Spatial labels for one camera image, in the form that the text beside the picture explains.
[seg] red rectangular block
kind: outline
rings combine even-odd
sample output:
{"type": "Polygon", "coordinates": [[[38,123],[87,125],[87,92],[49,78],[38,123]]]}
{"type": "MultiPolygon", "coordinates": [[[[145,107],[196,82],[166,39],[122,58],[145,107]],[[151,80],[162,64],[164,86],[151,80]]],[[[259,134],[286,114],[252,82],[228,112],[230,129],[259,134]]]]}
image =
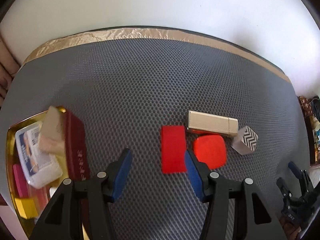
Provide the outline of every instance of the red rectangular block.
{"type": "Polygon", "coordinates": [[[161,162],[165,174],[187,171],[184,154],[187,150],[184,126],[162,126],[161,162]]]}
{"type": "Polygon", "coordinates": [[[13,175],[16,182],[19,198],[28,198],[27,181],[24,177],[23,170],[20,164],[13,165],[13,175]]]}

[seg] red block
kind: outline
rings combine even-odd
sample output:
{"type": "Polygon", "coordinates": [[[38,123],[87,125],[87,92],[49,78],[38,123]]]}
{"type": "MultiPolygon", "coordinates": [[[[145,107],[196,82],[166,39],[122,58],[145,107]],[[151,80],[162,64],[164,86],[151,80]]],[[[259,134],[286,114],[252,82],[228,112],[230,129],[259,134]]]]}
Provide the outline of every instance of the red block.
{"type": "Polygon", "coordinates": [[[206,163],[213,170],[226,164],[227,149],[220,135],[198,137],[193,143],[193,150],[198,161],[206,163]]]}
{"type": "Polygon", "coordinates": [[[28,198],[27,181],[24,177],[23,170],[20,164],[13,165],[13,175],[16,182],[19,198],[28,198]]]}
{"type": "Polygon", "coordinates": [[[184,154],[187,150],[184,126],[162,126],[161,162],[165,174],[187,171],[184,154]]]}
{"type": "Polygon", "coordinates": [[[69,178],[80,181],[89,179],[84,125],[69,110],[65,112],[65,142],[69,178]]]}

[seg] plastic container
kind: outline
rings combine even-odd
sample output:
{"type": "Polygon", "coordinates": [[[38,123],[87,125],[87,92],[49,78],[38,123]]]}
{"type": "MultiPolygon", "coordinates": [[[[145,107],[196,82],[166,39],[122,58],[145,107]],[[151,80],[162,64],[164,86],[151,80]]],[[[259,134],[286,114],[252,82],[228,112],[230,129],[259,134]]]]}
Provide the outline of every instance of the plastic container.
{"type": "Polygon", "coordinates": [[[40,189],[62,176],[56,157],[38,148],[42,122],[38,121],[20,129],[15,134],[18,155],[24,176],[29,185],[40,189]]]}

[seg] gold tray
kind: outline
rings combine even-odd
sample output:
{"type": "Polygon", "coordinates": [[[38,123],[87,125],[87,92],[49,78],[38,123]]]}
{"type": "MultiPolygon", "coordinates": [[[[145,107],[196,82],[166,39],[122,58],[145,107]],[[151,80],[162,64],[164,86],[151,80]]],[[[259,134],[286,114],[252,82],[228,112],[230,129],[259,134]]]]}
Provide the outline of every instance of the gold tray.
{"type": "MultiPolygon", "coordinates": [[[[62,106],[57,107],[58,110],[62,113],[66,112],[66,109],[62,106]]],[[[35,227],[35,219],[24,219],[19,215],[17,204],[15,202],[15,197],[19,197],[16,190],[15,190],[15,180],[13,177],[13,170],[12,166],[16,163],[20,163],[18,152],[16,148],[15,143],[15,134],[18,130],[33,124],[35,122],[41,121],[44,119],[44,116],[47,111],[44,111],[42,113],[36,114],[32,117],[27,118],[26,120],[23,120],[13,126],[11,126],[7,133],[7,141],[6,141],[6,168],[7,168],[7,179],[8,179],[8,185],[9,185],[9,191],[10,196],[12,200],[12,204],[14,206],[14,210],[18,216],[18,219],[20,221],[20,224],[26,233],[27,237],[29,238],[31,236],[32,230],[35,227]]],[[[62,168],[63,170],[63,177],[68,177],[68,171],[65,171],[66,169],[62,168]]]]}

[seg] sponge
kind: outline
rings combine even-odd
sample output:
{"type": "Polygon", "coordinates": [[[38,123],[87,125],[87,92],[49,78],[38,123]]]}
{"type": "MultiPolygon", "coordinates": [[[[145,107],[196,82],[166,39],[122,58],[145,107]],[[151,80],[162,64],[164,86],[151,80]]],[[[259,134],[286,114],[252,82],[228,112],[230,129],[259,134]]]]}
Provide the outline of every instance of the sponge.
{"type": "Polygon", "coordinates": [[[194,141],[193,150],[198,161],[206,163],[211,170],[227,162],[226,144],[220,135],[200,136],[194,141]]]}
{"type": "Polygon", "coordinates": [[[14,180],[16,182],[18,195],[20,198],[28,198],[28,188],[27,188],[27,181],[24,177],[23,170],[20,164],[14,164],[13,165],[13,175],[14,180]]]}
{"type": "Polygon", "coordinates": [[[39,216],[32,198],[15,198],[15,202],[21,217],[30,219],[39,216]]]}

